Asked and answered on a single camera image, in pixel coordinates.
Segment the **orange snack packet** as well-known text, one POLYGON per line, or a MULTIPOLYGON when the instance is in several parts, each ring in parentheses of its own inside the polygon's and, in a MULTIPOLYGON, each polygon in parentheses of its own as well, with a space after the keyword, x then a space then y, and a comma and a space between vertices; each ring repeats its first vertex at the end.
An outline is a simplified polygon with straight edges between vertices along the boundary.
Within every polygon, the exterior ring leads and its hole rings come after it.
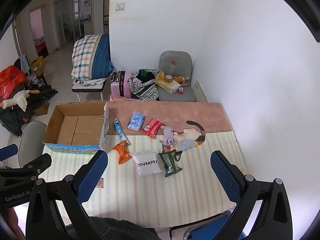
POLYGON ((126 163, 132 158, 129 151, 127 150, 128 145, 129 143, 127 142, 127 140, 123 140, 114 147, 112 147, 112 150, 115 150, 118 153, 119 165, 126 163))

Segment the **white ONMAX pouch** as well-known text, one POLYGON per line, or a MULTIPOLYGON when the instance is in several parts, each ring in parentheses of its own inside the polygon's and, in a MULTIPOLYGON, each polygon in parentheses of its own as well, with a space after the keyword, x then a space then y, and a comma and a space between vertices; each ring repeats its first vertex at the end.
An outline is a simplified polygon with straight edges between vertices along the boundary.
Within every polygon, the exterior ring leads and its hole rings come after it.
POLYGON ((137 166, 138 177, 158 174, 162 169, 158 162, 158 153, 155 151, 132 152, 131 156, 137 166))

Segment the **light blue tube snack packet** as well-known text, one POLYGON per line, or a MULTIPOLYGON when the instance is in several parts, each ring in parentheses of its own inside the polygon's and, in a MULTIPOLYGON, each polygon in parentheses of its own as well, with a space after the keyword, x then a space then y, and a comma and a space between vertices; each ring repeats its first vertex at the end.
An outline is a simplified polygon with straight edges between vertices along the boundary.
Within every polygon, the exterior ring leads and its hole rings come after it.
POLYGON ((114 119, 112 122, 112 125, 116 131, 116 133, 119 135, 119 140, 120 141, 126 141, 128 145, 130 145, 129 140, 127 139, 126 135, 123 132, 123 129, 121 127, 121 124, 117 118, 114 119))

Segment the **blue white tissue pack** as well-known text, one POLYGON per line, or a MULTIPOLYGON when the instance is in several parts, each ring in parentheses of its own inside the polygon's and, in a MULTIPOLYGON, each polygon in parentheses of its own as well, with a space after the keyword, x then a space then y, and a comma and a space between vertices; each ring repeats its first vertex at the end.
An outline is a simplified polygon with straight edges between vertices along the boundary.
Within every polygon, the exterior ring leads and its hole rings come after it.
POLYGON ((143 115, 142 113, 134 112, 132 113, 131 118, 127 124, 127 128, 138 132, 143 126, 144 120, 145 115, 143 115))

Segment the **green snack packet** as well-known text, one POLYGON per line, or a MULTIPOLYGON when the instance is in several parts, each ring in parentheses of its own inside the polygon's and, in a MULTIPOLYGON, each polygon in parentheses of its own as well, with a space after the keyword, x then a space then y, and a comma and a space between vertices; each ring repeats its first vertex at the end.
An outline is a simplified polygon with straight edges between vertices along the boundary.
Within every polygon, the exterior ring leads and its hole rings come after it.
POLYGON ((161 160, 164 163, 165 178, 172 176, 174 174, 177 174, 178 172, 182 171, 182 168, 180 168, 175 163, 175 153, 176 153, 176 151, 173 150, 170 152, 163 152, 163 153, 159 154, 161 160))

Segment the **red snack packet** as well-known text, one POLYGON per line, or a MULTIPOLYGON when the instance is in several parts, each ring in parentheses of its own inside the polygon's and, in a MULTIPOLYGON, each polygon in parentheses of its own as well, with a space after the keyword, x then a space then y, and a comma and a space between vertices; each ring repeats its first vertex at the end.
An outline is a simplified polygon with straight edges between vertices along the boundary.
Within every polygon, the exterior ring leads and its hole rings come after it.
POLYGON ((156 139, 158 130, 165 124, 157 119, 152 118, 147 125, 142 129, 142 132, 150 137, 151 139, 156 139))

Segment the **lilac sock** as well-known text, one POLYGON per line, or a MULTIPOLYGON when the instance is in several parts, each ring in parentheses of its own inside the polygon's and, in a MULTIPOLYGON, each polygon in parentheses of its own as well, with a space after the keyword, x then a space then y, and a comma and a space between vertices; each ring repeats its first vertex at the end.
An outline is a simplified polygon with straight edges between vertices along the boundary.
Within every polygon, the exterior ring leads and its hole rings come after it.
POLYGON ((164 146, 173 145, 177 141, 177 139, 175 138, 173 129, 168 126, 161 126, 161 129, 163 130, 163 134, 164 134, 163 145, 164 146))

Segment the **red plastic bag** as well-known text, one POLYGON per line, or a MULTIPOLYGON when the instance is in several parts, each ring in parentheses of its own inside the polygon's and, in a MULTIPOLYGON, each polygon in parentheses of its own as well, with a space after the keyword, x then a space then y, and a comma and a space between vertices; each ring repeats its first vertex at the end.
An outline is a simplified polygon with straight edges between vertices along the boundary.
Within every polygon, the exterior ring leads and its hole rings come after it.
POLYGON ((10 65, 0 72, 0 98, 1 102, 7 100, 16 87, 27 84, 25 73, 15 66, 10 65))

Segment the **white folding stool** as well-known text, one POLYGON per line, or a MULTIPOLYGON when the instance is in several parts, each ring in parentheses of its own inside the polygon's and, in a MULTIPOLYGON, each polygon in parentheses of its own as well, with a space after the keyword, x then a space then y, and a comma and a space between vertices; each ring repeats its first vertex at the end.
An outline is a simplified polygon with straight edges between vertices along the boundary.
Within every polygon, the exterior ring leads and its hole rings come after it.
POLYGON ((80 93, 99 93, 101 101, 104 101, 103 91, 107 82, 108 79, 102 79, 89 85, 74 83, 72 85, 72 92, 76 93, 79 102, 81 102, 80 93))

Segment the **grey yellow scrub pad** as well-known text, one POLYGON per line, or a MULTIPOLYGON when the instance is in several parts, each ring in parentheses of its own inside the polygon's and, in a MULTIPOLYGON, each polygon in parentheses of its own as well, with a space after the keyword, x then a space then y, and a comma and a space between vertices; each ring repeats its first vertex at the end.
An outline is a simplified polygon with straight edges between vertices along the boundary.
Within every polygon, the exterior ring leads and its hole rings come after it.
POLYGON ((198 143, 196 140, 184 139, 184 140, 176 143, 175 150, 177 152, 183 152, 183 151, 189 150, 189 149, 196 147, 196 146, 198 146, 198 143))

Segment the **pink suitcase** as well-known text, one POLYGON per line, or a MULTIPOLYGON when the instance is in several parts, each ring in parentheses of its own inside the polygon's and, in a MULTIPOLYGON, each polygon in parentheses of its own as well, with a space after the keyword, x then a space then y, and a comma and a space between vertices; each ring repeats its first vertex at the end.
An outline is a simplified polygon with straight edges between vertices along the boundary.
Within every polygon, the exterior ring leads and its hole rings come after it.
POLYGON ((119 70, 111 75, 110 86, 111 94, 124 98, 132 98, 132 92, 128 80, 132 73, 128 70, 119 70))

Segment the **yellow snack bag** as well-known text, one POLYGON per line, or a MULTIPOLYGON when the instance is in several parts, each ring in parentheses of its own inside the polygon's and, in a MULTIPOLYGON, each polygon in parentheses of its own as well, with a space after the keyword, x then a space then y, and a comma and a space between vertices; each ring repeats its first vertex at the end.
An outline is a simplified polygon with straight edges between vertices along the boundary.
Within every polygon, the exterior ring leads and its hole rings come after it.
POLYGON ((167 84, 165 81, 165 75, 163 72, 158 72, 156 79, 155 79, 155 83, 159 86, 164 86, 167 84))

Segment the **clear plastic bottle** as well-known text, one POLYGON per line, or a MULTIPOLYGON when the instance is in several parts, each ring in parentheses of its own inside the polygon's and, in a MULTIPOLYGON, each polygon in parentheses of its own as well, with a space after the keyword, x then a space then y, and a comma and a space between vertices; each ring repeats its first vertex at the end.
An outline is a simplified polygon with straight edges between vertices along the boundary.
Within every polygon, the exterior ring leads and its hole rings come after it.
POLYGON ((175 76, 175 73, 176 73, 176 63, 175 61, 171 61, 171 63, 169 64, 168 75, 175 76))

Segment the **grey cushioned chair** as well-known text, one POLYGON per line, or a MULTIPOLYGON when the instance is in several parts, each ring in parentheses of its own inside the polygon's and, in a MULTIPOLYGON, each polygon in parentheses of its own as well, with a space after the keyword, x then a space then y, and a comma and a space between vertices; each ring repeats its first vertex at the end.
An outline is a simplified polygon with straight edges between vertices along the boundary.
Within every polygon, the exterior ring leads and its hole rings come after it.
POLYGON ((176 63, 175 76, 171 76, 173 81, 176 81, 181 85, 183 93, 177 91, 174 94, 170 94, 163 88, 159 87, 159 100, 160 101, 183 101, 183 102, 195 102, 196 95, 191 88, 191 76, 193 72, 193 63, 191 56, 183 51, 165 51, 161 54, 159 60, 159 71, 164 75, 168 75, 169 64, 171 61, 176 63))

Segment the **wall light switch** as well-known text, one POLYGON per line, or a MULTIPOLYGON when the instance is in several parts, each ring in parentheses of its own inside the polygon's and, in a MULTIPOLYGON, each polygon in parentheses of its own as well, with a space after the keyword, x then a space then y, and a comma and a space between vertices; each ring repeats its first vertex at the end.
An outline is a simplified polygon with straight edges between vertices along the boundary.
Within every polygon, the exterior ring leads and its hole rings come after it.
POLYGON ((116 11, 124 11, 125 10, 125 2, 117 2, 115 5, 116 11))

